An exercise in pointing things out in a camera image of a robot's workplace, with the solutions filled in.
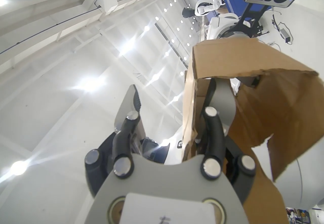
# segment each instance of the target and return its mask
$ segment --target white humanoid robot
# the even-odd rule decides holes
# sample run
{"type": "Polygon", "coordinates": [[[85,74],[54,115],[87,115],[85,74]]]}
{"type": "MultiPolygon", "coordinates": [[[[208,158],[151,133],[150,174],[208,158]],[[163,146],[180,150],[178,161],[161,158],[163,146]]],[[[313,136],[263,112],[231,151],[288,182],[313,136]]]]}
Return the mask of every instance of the white humanoid robot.
{"type": "Polygon", "coordinates": [[[195,6],[196,16],[205,16],[213,10],[217,10],[225,4],[223,0],[198,0],[195,6]]]}

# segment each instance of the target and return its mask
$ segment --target power adapter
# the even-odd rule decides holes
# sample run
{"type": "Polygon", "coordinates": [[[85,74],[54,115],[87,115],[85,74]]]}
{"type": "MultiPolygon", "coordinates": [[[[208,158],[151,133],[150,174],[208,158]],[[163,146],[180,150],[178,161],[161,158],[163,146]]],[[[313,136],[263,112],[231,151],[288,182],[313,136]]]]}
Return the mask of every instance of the power adapter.
{"type": "Polygon", "coordinates": [[[280,29],[279,33],[281,37],[285,40],[286,43],[290,42],[290,36],[288,35],[287,31],[285,29],[280,29]]]}

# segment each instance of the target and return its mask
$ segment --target cardboard flap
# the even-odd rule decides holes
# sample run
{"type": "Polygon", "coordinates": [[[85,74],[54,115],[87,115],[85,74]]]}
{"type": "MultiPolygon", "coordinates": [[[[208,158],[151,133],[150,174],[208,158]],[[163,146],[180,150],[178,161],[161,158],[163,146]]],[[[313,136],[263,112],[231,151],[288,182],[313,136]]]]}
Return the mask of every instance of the cardboard flap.
{"type": "Polygon", "coordinates": [[[205,40],[193,47],[193,55],[196,78],[256,76],[275,70],[298,70],[318,75],[257,38],[205,40]]]}
{"type": "Polygon", "coordinates": [[[257,88],[240,88],[236,107],[251,147],[273,134],[268,149],[274,180],[324,135],[324,88],[317,76],[300,71],[263,76],[257,88]]]}
{"type": "Polygon", "coordinates": [[[193,74],[192,55],[189,59],[188,71],[186,74],[186,81],[183,92],[183,150],[182,159],[187,160],[191,158],[191,148],[193,139],[196,137],[194,119],[195,115],[195,88],[196,80],[193,74]]]}

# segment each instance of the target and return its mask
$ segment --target black cable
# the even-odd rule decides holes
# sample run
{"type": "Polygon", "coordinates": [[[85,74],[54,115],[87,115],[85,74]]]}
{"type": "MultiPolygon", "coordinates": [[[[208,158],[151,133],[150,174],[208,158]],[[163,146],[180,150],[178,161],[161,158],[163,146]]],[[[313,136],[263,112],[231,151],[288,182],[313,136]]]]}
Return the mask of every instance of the black cable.
{"type": "Polygon", "coordinates": [[[292,45],[292,44],[293,44],[293,41],[294,41],[294,37],[293,37],[293,35],[292,35],[290,29],[289,29],[289,28],[287,27],[287,25],[286,25],[285,23],[283,23],[283,22],[280,22],[279,24],[277,24],[277,23],[276,23],[276,20],[275,20],[275,18],[274,18],[274,13],[272,14],[272,18],[273,18],[273,22],[272,22],[273,27],[274,27],[274,28],[275,28],[279,33],[280,33],[279,25],[284,25],[284,26],[288,29],[289,34],[290,34],[290,36],[291,36],[291,42],[290,42],[290,44],[287,42],[287,44],[288,44],[288,45],[292,45]]]}
{"type": "Polygon", "coordinates": [[[263,34],[261,34],[261,35],[259,35],[259,36],[262,36],[262,35],[265,35],[265,34],[268,34],[268,33],[270,33],[270,31],[268,31],[268,32],[266,32],[266,33],[263,33],[263,34]]]}

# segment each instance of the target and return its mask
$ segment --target ceiling light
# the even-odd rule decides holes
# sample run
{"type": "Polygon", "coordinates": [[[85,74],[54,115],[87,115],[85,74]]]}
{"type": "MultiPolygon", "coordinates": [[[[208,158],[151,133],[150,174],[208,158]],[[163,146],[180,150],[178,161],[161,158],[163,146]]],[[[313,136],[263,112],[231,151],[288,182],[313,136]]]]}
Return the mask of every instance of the ceiling light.
{"type": "Polygon", "coordinates": [[[178,100],[179,100],[179,97],[175,96],[172,101],[178,101],[178,100]]]}
{"type": "Polygon", "coordinates": [[[155,74],[155,75],[152,76],[152,79],[150,80],[149,83],[146,84],[146,86],[152,84],[154,81],[157,81],[160,78],[160,76],[163,73],[163,71],[164,71],[164,67],[157,74],[155,74]]]}
{"type": "Polygon", "coordinates": [[[5,4],[7,4],[7,3],[8,3],[7,0],[0,0],[0,6],[3,6],[3,5],[5,5],[5,4]]]}
{"type": "Polygon", "coordinates": [[[126,54],[127,52],[129,52],[130,50],[132,50],[134,48],[135,45],[135,37],[133,37],[130,41],[126,42],[123,47],[121,52],[119,53],[119,57],[123,56],[124,54],[126,54]]]}
{"type": "Polygon", "coordinates": [[[104,77],[87,77],[81,80],[76,89],[93,92],[103,85],[105,85],[104,77]]]}
{"type": "Polygon", "coordinates": [[[156,80],[158,80],[159,78],[160,78],[160,75],[155,74],[155,75],[152,76],[152,81],[156,81],[156,80]]]}
{"type": "Polygon", "coordinates": [[[14,162],[10,168],[10,173],[19,176],[27,170],[27,167],[28,167],[27,161],[14,162]]]}

